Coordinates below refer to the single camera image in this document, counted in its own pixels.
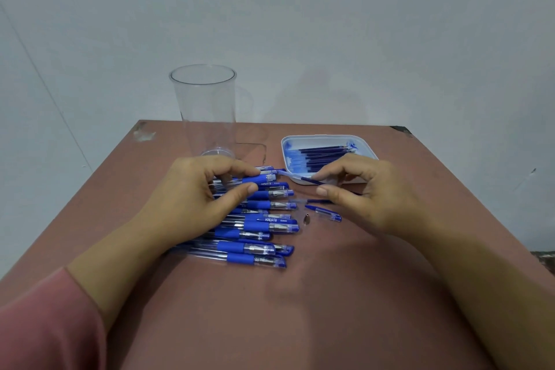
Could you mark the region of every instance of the white plastic tray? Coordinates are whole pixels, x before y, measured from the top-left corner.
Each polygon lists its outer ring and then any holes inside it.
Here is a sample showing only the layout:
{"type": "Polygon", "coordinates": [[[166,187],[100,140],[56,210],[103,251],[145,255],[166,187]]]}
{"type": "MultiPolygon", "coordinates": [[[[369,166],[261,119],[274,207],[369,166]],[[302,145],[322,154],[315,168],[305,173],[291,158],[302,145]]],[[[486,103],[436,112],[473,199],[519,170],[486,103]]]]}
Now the white plastic tray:
{"type": "MultiPolygon", "coordinates": [[[[354,135],[291,135],[286,136],[281,140],[281,152],[283,154],[283,160],[285,161],[285,169],[289,172],[293,172],[289,169],[289,164],[291,160],[286,156],[286,149],[304,149],[304,148],[319,148],[324,146],[336,146],[336,145],[354,145],[358,155],[364,155],[366,157],[375,158],[378,157],[374,151],[368,146],[366,141],[358,136],[354,135]]],[[[311,173],[301,173],[302,177],[310,177],[311,173]]],[[[295,183],[298,184],[312,184],[304,180],[299,180],[297,178],[292,178],[295,183]]],[[[325,181],[327,184],[337,184],[335,180],[325,181]]],[[[344,184],[355,184],[364,183],[364,180],[357,177],[354,180],[345,182],[344,184]]]]}

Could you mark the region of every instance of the table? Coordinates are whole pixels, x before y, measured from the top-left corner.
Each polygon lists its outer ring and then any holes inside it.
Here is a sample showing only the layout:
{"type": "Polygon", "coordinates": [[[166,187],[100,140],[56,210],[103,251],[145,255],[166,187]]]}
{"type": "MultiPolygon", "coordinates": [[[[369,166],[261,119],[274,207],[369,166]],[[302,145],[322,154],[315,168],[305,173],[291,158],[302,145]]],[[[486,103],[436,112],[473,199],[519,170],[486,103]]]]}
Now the table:
{"type": "MultiPolygon", "coordinates": [[[[238,151],[283,166],[286,135],[351,134],[396,164],[449,225],[476,234],[555,292],[553,277],[454,175],[403,129],[240,123],[238,151]]],[[[0,282],[0,304],[130,219],[176,157],[180,122],[140,121],[0,282]]],[[[312,186],[292,187],[303,194],[312,186]]],[[[167,255],[149,269],[108,339],[109,368],[493,368],[426,260],[344,219],[297,236],[288,269],[167,255]]]]}

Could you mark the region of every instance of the fingernail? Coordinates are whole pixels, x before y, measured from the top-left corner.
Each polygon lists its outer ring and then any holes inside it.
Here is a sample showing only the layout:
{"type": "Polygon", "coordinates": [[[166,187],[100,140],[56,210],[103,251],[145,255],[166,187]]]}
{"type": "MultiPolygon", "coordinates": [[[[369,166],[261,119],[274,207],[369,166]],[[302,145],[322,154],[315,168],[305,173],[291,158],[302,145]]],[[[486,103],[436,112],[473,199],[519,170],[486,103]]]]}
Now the fingernail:
{"type": "Polygon", "coordinates": [[[322,186],[316,187],[316,193],[318,193],[318,195],[320,195],[320,196],[327,196],[328,195],[328,191],[325,190],[322,186]]]}
{"type": "Polygon", "coordinates": [[[252,195],[254,192],[256,192],[258,190],[258,185],[256,183],[251,183],[249,184],[249,187],[247,189],[248,193],[250,195],[252,195]]]}

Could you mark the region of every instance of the sleeve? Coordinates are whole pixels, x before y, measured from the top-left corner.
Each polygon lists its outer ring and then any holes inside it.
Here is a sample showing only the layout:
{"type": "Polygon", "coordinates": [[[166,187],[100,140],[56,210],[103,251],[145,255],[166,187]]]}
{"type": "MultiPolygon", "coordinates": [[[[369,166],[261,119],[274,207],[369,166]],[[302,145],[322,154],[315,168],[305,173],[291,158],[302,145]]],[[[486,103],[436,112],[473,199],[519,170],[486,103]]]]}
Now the sleeve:
{"type": "Polygon", "coordinates": [[[0,369],[104,369],[96,304],[60,269],[0,308],[0,369]]]}

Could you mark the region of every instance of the clear plastic cup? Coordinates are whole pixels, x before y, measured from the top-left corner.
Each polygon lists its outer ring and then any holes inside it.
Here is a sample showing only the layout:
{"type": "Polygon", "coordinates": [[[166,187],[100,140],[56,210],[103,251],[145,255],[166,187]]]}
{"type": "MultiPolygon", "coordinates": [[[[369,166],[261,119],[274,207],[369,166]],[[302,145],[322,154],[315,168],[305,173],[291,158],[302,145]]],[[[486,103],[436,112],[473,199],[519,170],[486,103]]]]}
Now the clear plastic cup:
{"type": "Polygon", "coordinates": [[[235,158],[235,78],[219,65],[188,65],[170,73],[193,156],[235,158]]]}

